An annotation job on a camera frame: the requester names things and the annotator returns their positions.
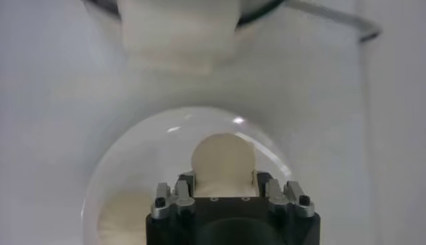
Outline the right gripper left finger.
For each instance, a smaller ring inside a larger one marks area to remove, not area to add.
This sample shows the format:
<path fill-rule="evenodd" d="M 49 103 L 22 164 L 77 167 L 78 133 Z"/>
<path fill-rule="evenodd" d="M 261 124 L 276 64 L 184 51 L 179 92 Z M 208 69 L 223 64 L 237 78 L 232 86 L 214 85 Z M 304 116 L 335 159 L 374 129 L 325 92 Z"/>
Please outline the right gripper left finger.
<path fill-rule="evenodd" d="M 173 206 L 180 216 L 184 212 L 192 214 L 195 209 L 194 187 L 195 175 L 193 171 L 180 174 L 173 191 L 167 183 L 159 183 L 151 206 L 151 217 L 153 219 L 169 218 Z"/>

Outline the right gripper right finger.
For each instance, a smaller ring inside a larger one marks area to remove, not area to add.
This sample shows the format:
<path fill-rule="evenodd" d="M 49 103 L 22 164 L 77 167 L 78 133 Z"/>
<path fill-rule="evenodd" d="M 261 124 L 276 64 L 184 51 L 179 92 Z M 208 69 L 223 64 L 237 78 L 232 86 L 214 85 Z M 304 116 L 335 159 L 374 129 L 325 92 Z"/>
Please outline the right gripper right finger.
<path fill-rule="evenodd" d="M 268 172 L 256 173 L 256 184 L 259 197 L 266 198 L 271 212 L 288 211 L 288 206 L 294 206 L 294 212 L 299 218 L 312 218 L 315 206 L 311 198 L 302 190 L 299 182 L 287 181 L 283 188 L 277 179 Z"/>

